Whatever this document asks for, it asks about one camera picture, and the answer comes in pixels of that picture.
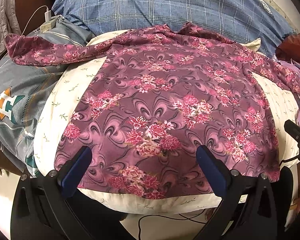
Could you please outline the red plastic bag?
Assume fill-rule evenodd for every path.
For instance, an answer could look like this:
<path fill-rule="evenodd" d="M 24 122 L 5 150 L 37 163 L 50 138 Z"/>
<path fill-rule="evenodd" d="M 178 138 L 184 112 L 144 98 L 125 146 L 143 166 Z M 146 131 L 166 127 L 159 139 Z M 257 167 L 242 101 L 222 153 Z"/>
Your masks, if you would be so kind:
<path fill-rule="evenodd" d="M 287 36 L 276 48 L 275 55 L 278 60 L 294 60 L 300 63 L 300 34 Z"/>

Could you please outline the grey hanging cloth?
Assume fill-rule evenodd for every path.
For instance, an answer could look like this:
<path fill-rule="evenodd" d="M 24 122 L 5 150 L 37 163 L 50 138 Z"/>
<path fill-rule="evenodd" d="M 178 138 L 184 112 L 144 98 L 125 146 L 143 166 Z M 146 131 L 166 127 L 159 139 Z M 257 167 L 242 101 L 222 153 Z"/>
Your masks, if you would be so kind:
<path fill-rule="evenodd" d="M 6 51 L 5 37 L 9 33 L 21 34 L 15 0 L 0 0 L 0 55 Z"/>

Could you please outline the wooden headboard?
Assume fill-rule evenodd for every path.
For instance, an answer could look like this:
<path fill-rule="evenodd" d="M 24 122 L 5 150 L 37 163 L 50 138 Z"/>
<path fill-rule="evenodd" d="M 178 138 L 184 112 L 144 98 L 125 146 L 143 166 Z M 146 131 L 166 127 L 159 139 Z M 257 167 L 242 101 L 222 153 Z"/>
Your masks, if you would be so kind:
<path fill-rule="evenodd" d="M 44 12 L 55 0 L 15 0 L 15 11 L 24 35 L 37 29 L 45 20 Z"/>

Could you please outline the grey logo pillow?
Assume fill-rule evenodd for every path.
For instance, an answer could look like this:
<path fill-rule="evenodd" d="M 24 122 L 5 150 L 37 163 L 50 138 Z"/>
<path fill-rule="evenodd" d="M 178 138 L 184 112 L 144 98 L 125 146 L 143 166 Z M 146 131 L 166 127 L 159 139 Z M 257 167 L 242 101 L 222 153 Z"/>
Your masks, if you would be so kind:
<path fill-rule="evenodd" d="M 28 35 L 8 34 L 4 39 L 8 54 L 0 60 L 0 149 L 8 160 L 22 172 L 40 175 L 34 160 L 34 136 L 45 103 L 68 65 L 23 66 L 13 61 L 15 47 L 20 52 L 34 50 L 39 61 L 40 39 L 54 44 L 84 47 L 95 35 L 64 17 L 56 26 L 41 33 L 38 29 Z M 14 46 L 10 40 L 17 41 Z"/>

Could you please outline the beige power strip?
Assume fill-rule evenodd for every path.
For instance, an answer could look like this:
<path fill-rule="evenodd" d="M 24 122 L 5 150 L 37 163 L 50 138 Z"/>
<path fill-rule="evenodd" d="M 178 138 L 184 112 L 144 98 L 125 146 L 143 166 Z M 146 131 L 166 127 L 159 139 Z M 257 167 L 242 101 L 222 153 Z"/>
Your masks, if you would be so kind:
<path fill-rule="evenodd" d="M 60 15 L 57 15 L 57 16 L 53 16 L 51 18 L 51 20 L 47 21 L 47 22 L 44 22 L 40 27 L 39 27 L 39 30 L 41 33 L 44 33 L 46 31 L 50 31 L 52 30 L 53 28 L 56 27 L 56 23 L 58 22 L 58 20 L 61 18 Z"/>

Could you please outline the blue plaid duvet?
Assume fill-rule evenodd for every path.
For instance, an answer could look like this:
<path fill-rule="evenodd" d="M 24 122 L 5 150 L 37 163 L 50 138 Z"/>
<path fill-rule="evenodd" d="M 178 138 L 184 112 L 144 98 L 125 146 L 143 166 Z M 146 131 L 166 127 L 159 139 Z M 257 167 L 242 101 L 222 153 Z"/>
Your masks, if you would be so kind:
<path fill-rule="evenodd" d="M 260 38 L 269 57 L 294 31 L 264 0 L 55 0 L 52 10 L 95 35 L 161 24 L 179 31 L 191 22 L 238 43 Z"/>

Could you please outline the white phone charger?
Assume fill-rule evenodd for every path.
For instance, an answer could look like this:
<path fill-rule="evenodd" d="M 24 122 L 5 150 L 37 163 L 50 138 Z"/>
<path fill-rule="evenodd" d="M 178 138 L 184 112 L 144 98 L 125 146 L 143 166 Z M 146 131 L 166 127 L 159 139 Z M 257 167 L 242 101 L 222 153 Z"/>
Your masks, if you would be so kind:
<path fill-rule="evenodd" d="M 44 14 L 44 17 L 45 17 L 45 23 L 50 22 L 52 18 L 51 10 L 47 9 L 47 11 Z"/>

